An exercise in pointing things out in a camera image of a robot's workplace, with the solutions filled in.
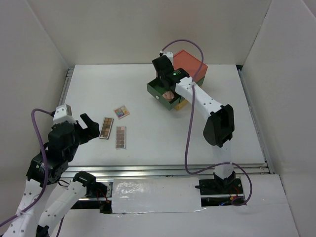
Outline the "green drawer box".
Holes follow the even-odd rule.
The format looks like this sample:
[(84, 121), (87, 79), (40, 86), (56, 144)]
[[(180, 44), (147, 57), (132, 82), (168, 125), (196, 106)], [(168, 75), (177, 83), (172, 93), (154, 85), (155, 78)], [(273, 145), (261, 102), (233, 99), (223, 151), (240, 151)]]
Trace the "green drawer box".
[(173, 106), (175, 105), (176, 100), (173, 99), (172, 101), (168, 102), (166, 99), (163, 98), (163, 94), (166, 90), (159, 86), (158, 79), (154, 79), (151, 82), (147, 83), (147, 91), (156, 98), (166, 109), (169, 111), (174, 109)]

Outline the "peach makeup sponge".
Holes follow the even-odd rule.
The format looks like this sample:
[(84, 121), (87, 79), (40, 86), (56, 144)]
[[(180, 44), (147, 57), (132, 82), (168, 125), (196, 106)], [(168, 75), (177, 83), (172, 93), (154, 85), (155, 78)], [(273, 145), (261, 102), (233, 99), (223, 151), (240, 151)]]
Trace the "peach makeup sponge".
[(166, 91), (162, 96), (168, 102), (172, 101), (175, 98), (175, 95), (172, 91)]

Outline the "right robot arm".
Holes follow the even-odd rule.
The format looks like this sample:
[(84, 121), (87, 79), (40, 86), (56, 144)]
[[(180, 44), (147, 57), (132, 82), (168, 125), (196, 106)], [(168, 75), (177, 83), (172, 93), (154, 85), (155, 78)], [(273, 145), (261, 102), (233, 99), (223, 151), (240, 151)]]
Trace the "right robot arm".
[(212, 146), (217, 163), (214, 165), (215, 189), (226, 193), (232, 187), (236, 173), (232, 164), (231, 139), (235, 130), (234, 110), (209, 96), (184, 69), (174, 69), (170, 59), (162, 54), (152, 61), (157, 79), (165, 89), (184, 97), (191, 103), (188, 137), (193, 115), (197, 110), (205, 119), (203, 137)]

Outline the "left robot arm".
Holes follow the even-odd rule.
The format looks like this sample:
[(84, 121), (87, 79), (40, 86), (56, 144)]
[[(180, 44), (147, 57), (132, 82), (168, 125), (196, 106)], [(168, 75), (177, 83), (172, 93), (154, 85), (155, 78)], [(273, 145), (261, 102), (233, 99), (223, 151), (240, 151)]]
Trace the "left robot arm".
[(31, 119), (38, 137), (40, 152), (30, 163), (25, 190), (16, 214), (1, 223), (9, 224), (3, 234), (5, 237), (49, 237), (56, 227), (62, 225), (63, 218), (75, 203), (83, 196), (106, 197), (108, 187), (96, 181), (92, 174), (80, 171), (63, 194), (46, 207), (47, 201), (56, 188), (62, 174), (74, 159), (79, 145), (97, 138), (100, 134), (99, 124), (87, 114), (80, 117), (86, 124), (82, 128), (71, 113), (63, 109), (50, 112), (53, 126), (48, 134), (48, 142), (42, 141), (32, 110)]

